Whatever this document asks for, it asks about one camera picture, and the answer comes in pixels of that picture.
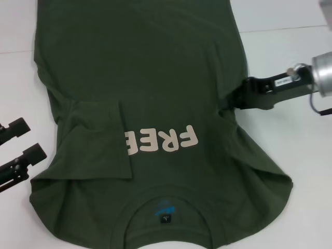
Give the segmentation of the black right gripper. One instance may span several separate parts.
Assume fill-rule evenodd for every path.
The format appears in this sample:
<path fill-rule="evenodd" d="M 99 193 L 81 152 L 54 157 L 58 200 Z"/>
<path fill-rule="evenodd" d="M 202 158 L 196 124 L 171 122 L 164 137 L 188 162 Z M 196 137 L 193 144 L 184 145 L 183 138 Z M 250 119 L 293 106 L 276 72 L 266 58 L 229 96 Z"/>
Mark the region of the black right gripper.
<path fill-rule="evenodd" d="M 241 85 L 221 99 L 221 109 L 247 109 L 247 97 L 274 95 L 291 90 L 304 90 L 305 95 L 316 92 L 312 66 L 295 65 L 285 73 L 269 78 L 249 77 Z"/>

